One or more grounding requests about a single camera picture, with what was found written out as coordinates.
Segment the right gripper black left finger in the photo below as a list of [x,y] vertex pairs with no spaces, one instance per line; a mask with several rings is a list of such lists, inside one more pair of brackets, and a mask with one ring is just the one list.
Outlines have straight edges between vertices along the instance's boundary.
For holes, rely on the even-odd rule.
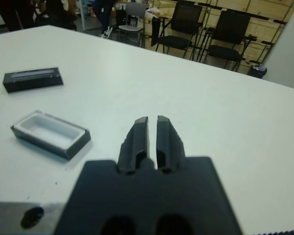
[[118,171],[123,175],[134,174],[144,159],[149,158],[148,117],[135,120],[121,144]]

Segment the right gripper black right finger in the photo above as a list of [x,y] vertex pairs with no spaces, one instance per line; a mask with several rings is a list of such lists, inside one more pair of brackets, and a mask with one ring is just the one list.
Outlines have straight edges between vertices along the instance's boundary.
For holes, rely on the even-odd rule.
[[164,174],[179,170],[185,160],[183,141],[165,116],[157,119],[156,158],[158,170]]

